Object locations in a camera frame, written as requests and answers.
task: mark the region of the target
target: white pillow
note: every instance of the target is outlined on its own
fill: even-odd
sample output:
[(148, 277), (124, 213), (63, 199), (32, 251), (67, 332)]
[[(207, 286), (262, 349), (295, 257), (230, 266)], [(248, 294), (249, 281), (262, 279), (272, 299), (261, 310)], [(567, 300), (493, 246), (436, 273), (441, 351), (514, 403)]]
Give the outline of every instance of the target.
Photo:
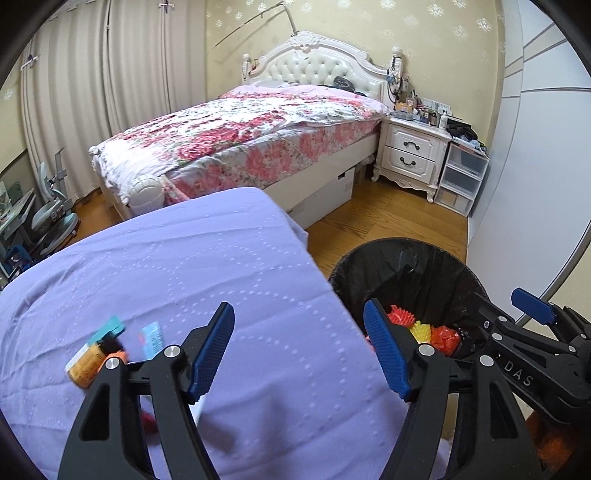
[(251, 85), (264, 88), (284, 88), (290, 86), (289, 83), (283, 82), (282, 80), (257, 80), (256, 82), (252, 82)]

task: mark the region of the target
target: bed post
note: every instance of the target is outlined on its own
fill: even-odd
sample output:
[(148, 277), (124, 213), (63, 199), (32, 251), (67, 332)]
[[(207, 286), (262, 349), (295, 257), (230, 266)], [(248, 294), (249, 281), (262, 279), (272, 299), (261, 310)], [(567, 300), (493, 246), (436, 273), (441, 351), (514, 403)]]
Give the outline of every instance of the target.
[(242, 56), (242, 84), (246, 85), (248, 83), (248, 76), (252, 71), (252, 61), (251, 56), (248, 53), (245, 53)]

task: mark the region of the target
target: lavender blanket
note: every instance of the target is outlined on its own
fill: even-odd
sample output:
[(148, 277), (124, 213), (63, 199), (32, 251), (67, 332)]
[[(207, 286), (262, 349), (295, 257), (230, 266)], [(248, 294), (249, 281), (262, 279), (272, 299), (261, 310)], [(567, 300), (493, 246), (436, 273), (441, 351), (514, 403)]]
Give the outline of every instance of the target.
[[(97, 233), (0, 294), (0, 408), (49, 479), (84, 398), (64, 366), (90, 335), (119, 316), (120, 340), (140, 361), (142, 327), (158, 321), (165, 341), (180, 343), (221, 301), (234, 306), (236, 329), (199, 423), (220, 476), (379, 478), (406, 405), (307, 253), (306, 233), (243, 188)], [(170, 478), (159, 445), (150, 455)], [(435, 478), (448, 456), (442, 442)]]

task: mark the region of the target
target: trash can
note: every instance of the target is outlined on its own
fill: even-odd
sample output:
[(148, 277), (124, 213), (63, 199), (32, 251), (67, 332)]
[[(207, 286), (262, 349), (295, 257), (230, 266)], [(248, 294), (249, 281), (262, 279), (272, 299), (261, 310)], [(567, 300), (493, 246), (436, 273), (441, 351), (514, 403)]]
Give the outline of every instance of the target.
[(397, 305), (421, 323), (457, 331), (462, 340), (454, 358), (470, 359), (486, 342), (466, 309), (473, 292), (488, 298), (484, 287), (463, 262), (435, 245), (411, 238), (363, 244), (339, 261), (329, 282), (365, 334), (363, 307), (377, 298), (386, 312)]

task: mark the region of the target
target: bed headboard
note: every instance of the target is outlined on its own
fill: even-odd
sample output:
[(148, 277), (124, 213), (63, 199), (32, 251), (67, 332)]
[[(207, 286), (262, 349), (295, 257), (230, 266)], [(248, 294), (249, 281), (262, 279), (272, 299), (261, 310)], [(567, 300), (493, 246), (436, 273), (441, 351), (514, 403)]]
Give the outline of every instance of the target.
[(337, 76), (350, 80), (357, 91), (392, 106), (386, 70), (371, 63), (367, 52), (339, 40), (301, 31), (259, 58), (256, 68), (250, 54), (243, 56), (242, 79), (246, 85), (257, 80), (332, 85)]

